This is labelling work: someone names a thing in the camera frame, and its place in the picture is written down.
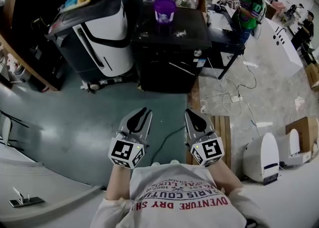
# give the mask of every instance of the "wooden pallet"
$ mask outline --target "wooden pallet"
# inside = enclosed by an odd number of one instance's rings
[[[192,91],[188,94],[187,100],[189,108],[196,111],[200,111],[198,79],[196,80]],[[212,116],[209,114],[207,114],[207,116],[212,121],[217,136],[221,137],[222,139],[225,152],[225,155],[222,160],[226,163],[226,165],[229,168],[231,168],[231,133],[229,116]],[[187,151],[186,153],[186,163],[191,165],[198,165],[196,159],[189,151]]]

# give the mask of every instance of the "green shirt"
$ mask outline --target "green shirt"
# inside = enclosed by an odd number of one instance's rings
[[[250,11],[254,18],[250,18],[243,14],[241,11],[236,11],[234,16],[235,22],[240,24],[243,29],[253,29],[257,26],[257,17],[263,8],[263,0],[239,0],[240,6]]]

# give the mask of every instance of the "purple container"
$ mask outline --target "purple container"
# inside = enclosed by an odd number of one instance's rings
[[[173,0],[156,0],[154,10],[156,21],[159,24],[170,24],[174,18],[176,4]]]

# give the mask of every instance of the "green floor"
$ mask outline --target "green floor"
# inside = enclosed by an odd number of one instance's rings
[[[96,94],[80,89],[81,79],[71,71],[60,92],[39,93],[21,86],[12,91],[0,85],[0,109],[30,124],[13,122],[11,137],[31,158],[71,179],[107,185],[112,163],[110,140],[121,119],[134,109],[153,111],[150,145],[139,166],[150,164],[164,138],[184,125],[185,94],[142,92],[136,83],[107,86]],[[174,134],[155,158],[185,162],[185,131]]]

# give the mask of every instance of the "sneaker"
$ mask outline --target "sneaker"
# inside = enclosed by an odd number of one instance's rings
[[[180,162],[179,162],[178,160],[171,160],[170,163],[171,163],[171,164],[178,164],[178,163],[180,163]]]
[[[153,167],[153,166],[159,166],[159,165],[160,165],[159,162],[153,162],[152,165],[151,165],[151,167]]]

